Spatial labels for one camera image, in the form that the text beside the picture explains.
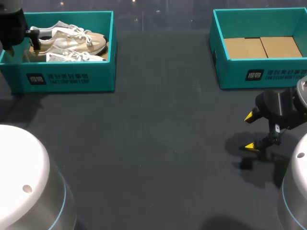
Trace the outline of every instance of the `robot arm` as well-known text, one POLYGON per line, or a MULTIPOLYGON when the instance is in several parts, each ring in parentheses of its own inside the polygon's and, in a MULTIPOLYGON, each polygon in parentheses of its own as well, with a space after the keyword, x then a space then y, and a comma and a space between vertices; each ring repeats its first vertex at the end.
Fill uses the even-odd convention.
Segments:
POLYGON ((261 151, 273 144, 280 145, 282 129, 293 129, 307 121, 307 76, 299 80, 296 87, 281 93, 266 90, 256 97, 255 102, 256 107, 245 118, 245 122, 252 123, 264 117, 269 121, 269 134, 245 148, 261 151))
POLYGON ((12 56, 12 46, 20 44, 25 37, 31 39, 34 50, 40 50, 39 31, 28 30, 22 10, 22 0, 0 0, 0 42, 12 56))

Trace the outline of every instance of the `open box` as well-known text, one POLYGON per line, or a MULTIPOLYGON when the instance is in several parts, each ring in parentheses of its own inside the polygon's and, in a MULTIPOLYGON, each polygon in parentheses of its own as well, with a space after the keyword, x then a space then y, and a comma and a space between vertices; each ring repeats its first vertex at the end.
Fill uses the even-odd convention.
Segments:
POLYGON ((214 10, 209 41, 221 89, 289 87, 307 75, 305 8, 214 10))
POLYGON ((112 11, 25 13, 30 26, 46 28, 58 21, 103 34, 108 38, 107 61, 97 62, 23 62, 29 39, 14 46, 14 57, 5 51, 0 70, 12 93, 24 92, 98 92, 114 91, 117 38, 112 11))

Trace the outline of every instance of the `teal box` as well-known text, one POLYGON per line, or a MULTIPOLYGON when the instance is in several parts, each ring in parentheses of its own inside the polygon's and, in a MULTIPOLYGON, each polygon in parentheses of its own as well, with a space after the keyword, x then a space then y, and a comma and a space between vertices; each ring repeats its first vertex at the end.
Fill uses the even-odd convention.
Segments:
POLYGON ((0 70, 12 93, 114 91, 117 38, 112 11, 25 13, 25 17, 29 26, 51 27, 62 21, 103 34, 109 40, 108 57, 98 62, 23 63, 23 52, 30 47, 25 39, 14 47, 14 57, 5 51, 0 57, 0 70))
POLYGON ((295 86, 307 75, 306 8, 214 10, 210 48, 221 89, 295 86), (225 38, 292 36, 303 57, 230 59, 225 38))

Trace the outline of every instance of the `table surface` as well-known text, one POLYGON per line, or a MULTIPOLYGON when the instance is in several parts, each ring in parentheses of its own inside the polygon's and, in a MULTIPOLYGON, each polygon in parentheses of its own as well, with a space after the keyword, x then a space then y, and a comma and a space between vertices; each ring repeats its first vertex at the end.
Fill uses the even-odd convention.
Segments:
POLYGON ((208 34, 213 8, 286 2, 63 2, 24 0, 24 9, 115 10, 115 92, 16 99, 1 78, 0 107, 2 124, 24 128, 45 145, 87 228, 280 229, 279 187, 307 126, 287 131, 280 147, 268 149, 280 155, 275 161, 239 150, 268 133, 265 119, 244 123, 261 91, 220 90, 208 34))

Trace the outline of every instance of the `white sneaker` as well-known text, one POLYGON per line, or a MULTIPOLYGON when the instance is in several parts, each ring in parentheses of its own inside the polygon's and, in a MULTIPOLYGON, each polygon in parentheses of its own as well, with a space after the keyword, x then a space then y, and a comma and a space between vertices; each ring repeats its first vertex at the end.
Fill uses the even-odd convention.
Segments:
POLYGON ((66 62, 66 61, 106 61, 104 58, 95 56, 95 55, 90 55, 87 52, 76 52, 72 49, 60 49, 57 47, 59 52, 61 50, 61 54, 59 53, 47 53, 46 54, 46 62, 55 62, 55 61, 60 61, 60 62, 66 62))
POLYGON ((71 49, 78 53, 87 52, 90 55, 102 55, 107 51, 107 38, 103 34, 92 33, 75 25, 68 25, 59 21, 50 28, 37 28, 32 26, 30 30, 39 30, 40 38, 51 37, 47 40, 40 39, 41 49, 38 56, 32 52, 29 54, 31 62, 45 61, 46 54, 52 53, 52 46, 62 49, 71 49))

